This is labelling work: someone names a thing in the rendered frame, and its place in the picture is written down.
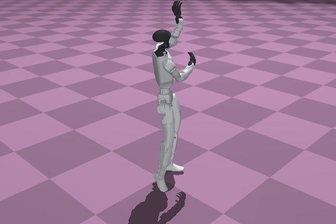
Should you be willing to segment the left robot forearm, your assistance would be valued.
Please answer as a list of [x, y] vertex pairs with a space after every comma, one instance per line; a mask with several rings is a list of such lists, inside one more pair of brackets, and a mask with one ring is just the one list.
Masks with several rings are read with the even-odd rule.
[[173, 33], [171, 34], [171, 37], [174, 37], [176, 39], [179, 38], [179, 35], [180, 35], [182, 29], [183, 29], [183, 19], [179, 18], [179, 23], [176, 24], [175, 29], [174, 29]]

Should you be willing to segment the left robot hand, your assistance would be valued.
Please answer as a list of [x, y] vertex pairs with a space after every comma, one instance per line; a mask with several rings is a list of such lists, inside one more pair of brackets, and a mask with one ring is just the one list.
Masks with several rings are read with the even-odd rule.
[[[172, 11], [173, 11], [173, 13], [174, 13], [174, 15], [176, 16], [176, 18], [175, 18], [175, 20], [176, 20], [176, 23], [178, 24], [179, 23], [179, 18], [182, 18], [181, 17], [181, 4], [182, 4], [182, 2], [180, 3], [180, 1], [178, 2], [178, 4], [177, 4], [177, 2], [178, 1], [175, 1], [174, 3], [173, 3], [173, 6], [172, 6]], [[179, 4], [180, 3], [180, 4]]]

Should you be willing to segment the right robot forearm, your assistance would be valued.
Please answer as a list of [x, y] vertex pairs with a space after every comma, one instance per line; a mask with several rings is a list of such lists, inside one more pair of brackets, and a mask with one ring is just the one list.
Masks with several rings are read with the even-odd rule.
[[193, 72], [193, 69], [195, 68], [195, 65], [192, 63], [190, 66], [187, 65], [187, 67], [181, 72], [183, 73], [181, 75], [181, 80], [184, 81], [188, 78], [188, 75]]

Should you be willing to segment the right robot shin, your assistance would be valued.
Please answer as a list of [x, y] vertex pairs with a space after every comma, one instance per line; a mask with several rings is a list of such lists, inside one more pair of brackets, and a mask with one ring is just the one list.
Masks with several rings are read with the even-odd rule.
[[172, 147], [170, 147], [167, 151], [167, 147], [165, 142], [161, 142], [159, 151], [159, 173], [158, 178], [161, 180], [164, 179], [164, 175], [166, 172], [166, 168], [168, 167], [172, 155]]

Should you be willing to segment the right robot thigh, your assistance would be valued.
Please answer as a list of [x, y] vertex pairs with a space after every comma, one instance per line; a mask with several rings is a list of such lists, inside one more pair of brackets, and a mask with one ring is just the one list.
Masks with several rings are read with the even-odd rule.
[[157, 105], [157, 111], [159, 115], [166, 115], [162, 119], [162, 129], [164, 134], [164, 142], [167, 147], [167, 151], [170, 147], [173, 148], [174, 132], [175, 132], [175, 119], [171, 104], [166, 102], [166, 99], [161, 100]]

